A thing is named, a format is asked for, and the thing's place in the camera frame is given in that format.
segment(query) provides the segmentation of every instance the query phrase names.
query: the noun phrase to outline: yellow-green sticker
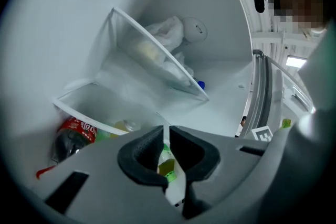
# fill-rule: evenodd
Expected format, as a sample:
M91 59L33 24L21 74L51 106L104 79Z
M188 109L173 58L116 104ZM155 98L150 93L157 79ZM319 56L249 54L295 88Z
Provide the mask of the yellow-green sticker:
M168 174L166 174L166 178L168 182L174 181L177 178L175 171L171 171Z
M288 127L290 127L290 122L291 122L290 119L283 119L282 120L282 128L288 128Z

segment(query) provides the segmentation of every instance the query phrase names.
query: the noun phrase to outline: white ceiling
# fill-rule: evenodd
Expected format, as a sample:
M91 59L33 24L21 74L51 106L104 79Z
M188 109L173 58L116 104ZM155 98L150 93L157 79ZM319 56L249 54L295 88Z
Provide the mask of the white ceiling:
M297 24L291 22L280 22L279 17L275 17L272 14L272 9L268 9L267 3L265 2L265 11L263 13L258 13L255 10L254 0L241 0L247 20L249 23L249 28L251 33L255 32L286 32L286 33L299 33L303 35L302 30L298 29ZM253 42L254 49L261 49L265 55L272 58L274 61L279 63L283 68L285 68L305 89L297 71L298 68L286 66L287 56L297 56L308 58L310 54L315 49L320 37L318 35L313 36L314 41L310 42L309 46L305 45L283 45L281 43L259 43Z

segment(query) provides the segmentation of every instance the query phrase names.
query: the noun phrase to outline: red bottle label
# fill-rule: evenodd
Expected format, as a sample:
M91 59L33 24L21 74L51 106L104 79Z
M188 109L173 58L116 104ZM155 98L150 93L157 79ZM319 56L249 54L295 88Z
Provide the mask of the red bottle label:
M75 117L70 117L63 123L59 131L62 129L69 129L80 133L87 138L90 143L94 143L97 136L97 128L85 123L84 121L77 120Z

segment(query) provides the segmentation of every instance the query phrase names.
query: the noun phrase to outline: fluorescent light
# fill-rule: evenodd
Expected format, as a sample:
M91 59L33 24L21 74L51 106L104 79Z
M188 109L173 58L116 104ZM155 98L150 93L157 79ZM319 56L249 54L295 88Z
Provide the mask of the fluorescent light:
M307 60L305 60L305 59L297 58L297 57L293 57L293 56L288 56L286 66L300 68L305 64L305 62L307 62Z

